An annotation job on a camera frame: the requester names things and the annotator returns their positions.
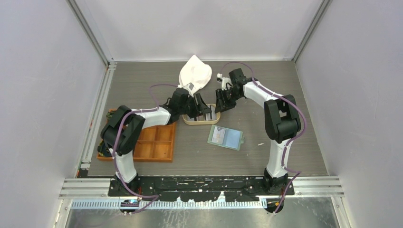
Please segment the beige oval card tray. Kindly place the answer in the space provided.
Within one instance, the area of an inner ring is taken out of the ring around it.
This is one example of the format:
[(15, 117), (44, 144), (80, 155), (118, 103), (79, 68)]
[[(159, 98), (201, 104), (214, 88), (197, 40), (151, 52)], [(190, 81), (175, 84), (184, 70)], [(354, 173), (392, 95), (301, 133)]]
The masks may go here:
[(202, 116), (198, 116), (196, 118), (190, 118), (188, 115), (182, 115), (183, 121), (187, 125), (213, 125), (218, 123), (221, 118), (221, 113), (215, 113), (215, 104), (207, 104), (207, 106), (211, 109), (211, 113), (204, 114)]

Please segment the white patterned credit card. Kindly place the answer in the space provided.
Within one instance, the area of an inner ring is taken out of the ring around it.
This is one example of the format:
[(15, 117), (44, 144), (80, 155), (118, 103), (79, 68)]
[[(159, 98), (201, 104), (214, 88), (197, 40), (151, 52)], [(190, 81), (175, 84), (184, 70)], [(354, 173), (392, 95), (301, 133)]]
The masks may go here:
[(211, 142), (216, 144), (223, 144), (225, 139), (226, 129), (223, 127), (215, 126), (213, 129)]

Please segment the green card holder wallet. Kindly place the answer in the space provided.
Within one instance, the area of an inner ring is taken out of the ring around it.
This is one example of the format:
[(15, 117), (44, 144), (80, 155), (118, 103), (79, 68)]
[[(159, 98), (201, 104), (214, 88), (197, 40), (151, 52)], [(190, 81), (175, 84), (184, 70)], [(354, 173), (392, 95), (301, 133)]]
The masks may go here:
[(216, 144), (216, 143), (211, 142), (211, 137), (212, 137), (213, 129), (215, 126), (217, 126), (217, 125), (211, 126), (207, 143), (215, 145), (215, 146), (239, 151), (241, 145), (244, 143), (243, 132), (239, 131), (239, 130), (223, 127), (226, 129), (224, 142), (223, 142), (223, 144)]

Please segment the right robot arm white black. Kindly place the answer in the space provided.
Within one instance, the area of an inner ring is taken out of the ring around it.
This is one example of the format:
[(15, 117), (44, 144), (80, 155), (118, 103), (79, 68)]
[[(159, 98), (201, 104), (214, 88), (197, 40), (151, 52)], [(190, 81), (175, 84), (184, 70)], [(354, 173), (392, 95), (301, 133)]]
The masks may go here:
[(265, 131), (271, 143), (262, 188), (269, 195), (276, 195), (288, 183), (286, 163), (290, 146), (301, 130), (295, 98), (269, 90), (255, 78), (247, 78), (240, 68), (230, 71), (228, 77), (218, 74), (217, 81), (221, 88), (215, 91), (216, 112), (234, 108), (241, 98), (251, 99), (264, 109)]

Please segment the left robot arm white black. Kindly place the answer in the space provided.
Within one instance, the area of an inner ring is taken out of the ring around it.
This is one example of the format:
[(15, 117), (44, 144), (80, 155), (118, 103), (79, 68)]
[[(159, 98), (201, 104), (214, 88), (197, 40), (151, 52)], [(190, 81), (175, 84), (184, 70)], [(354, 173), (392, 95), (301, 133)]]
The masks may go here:
[(120, 190), (133, 196), (139, 189), (139, 175), (134, 167), (133, 153), (144, 128), (170, 125), (186, 115), (197, 118), (211, 114), (211, 108), (201, 95), (190, 95), (184, 88), (176, 88), (167, 101), (152, 109), (118, 107), (101, 131), (101, 138), (112, 155), (115, 176)]

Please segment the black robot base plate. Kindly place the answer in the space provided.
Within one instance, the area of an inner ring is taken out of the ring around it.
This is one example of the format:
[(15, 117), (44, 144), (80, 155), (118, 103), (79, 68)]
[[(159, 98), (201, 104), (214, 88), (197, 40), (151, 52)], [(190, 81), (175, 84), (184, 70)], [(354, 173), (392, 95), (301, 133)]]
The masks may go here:
[(158, 195), (159, 201), (214, 202), (222, 194), (226, 202), (250, 202), (260, 196), (281, 197), (284, 192), (294, 195), (292, 185), (285, 187), (265, 187), (261, 176), (142, 176), (134, 191), (147, 201)]

